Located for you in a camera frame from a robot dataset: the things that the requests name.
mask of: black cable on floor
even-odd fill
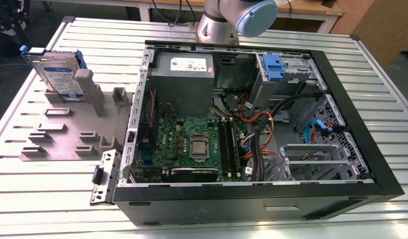
[[[177,21],[180,19],[180,14],[181,14],[181,11],[183,11],[183,0],[179,0],[179,12],[177,12],[177,16],[176,16],[176,19],[175,19],[175,22],[172,22],[171,20],[168,20],[168,18],[164,16],[164,14],[160,12],[160,9],[157,8],[157,5],[156,5],[156,1],[152,0],[152,4],[153,4],[153,7],[156,9],[156,12],[159,14],[159,16],[163,18],[163,20],[169,24],[169,27],[173,27],[177,25]]]
[[[288,4],[289,4],[289,9],[288,9],[288,16],[287,16],[287,18],[292,18],[292,5],[291,5],[291,1],[289,0],[287,0],[288,1]]]
[[[189,9],[191,9],[191,12],[192,12],[192,15],[193,15],[193,19],[195,19],[195,21],[197,22],[199,19],[197,19],[196,13],[193,12],[192,6],[191,6],[191,4],[189,4],[189,0],[185,0],[185,1],[187,1],[187,3],[188,3]]]

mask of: aluminum slotted table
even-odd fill
[[[47,49],[79,48],[103,91],[133,92],[144,41],[195,42],[195,29],[164,23],[76,18]],[[323,221],[136,227],[116,206],[89,206],[99,161],[22,162],[20,149],[47,109],[46,85],[32,70],[0,120],[0,235],[43,238],[408,238],[408,102],[359,40],[267,31],[241,45],[323,50],[367,123],[405,195]]]

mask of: open computer tower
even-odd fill
[[[137,225],[327,219],[404,194],[324,52],[157,41],[93,181]]]

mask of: cpu socket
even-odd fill
[[[208,137],[189,136],[189,158],[197,163],[209,158]]]

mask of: black computer case frame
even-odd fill
[[[145,44],[169,46],[165,51],[172,52],[180,52],[179,46],[183,49],[191,48],[188,52],[193,52],[197,46],[204,46],[225,47],[232,51],[240,47],[311,54],[376,182],[277,186],[256,183],[255,186],[224,187],[117,187],[112,201],[135,224],[327,219],[364,204],[384,202],[404,194],[323,51],[159,41],[147,41]],[[295,217],[296,210],[305,213]],[[177,215],[183,215],[181,220],[177,220]]]

